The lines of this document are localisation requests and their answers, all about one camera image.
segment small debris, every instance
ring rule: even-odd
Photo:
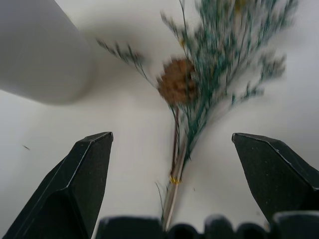
[[[27,150],[30,150],[27,146],[25,146],[25,145],[22,145],[23,147],[25,147]]]

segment white surface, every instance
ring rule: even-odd
[[[0,3],[0,89],[64,103],[93,78],[89,45],[54,0]]]
[[[102,131],[112,131],[114,142],[100,217],[161,212],[155,182],[163,187],[167,183],[173,136],[170,110],[133,68],[100,49],[94,38],[132,43],[152,58],[151,70],[157,74],[162,61],[181,52],[160,19],[160,10],[180,19],[178,3],[58,3],[90,41],[99,76],[88,95],[67,106],[41,105],[0,92],[0,236],[75,141]],[[263,97],[236,107],[201,136],[184,174],[174,223],[191,223],[201,231],[210,214],[224,214],[234,226],[243,221],[264,223],[231,142],[234,132],[280,139],[319,169],[318,7],[317,0],[302,0],[295,26],[275,39],[288,55],[284,77],[268,83]]]

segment pine cone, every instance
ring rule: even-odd
[[[169,65],[164,65],[164,74],[159,80],[158,91],[169,105],[187,103],[186,77],[188,78],[188,100],[193,101],[196,98],[198,90],[190,77],[191,72],[194,72],[194,66],[186,59],[172,59]]]

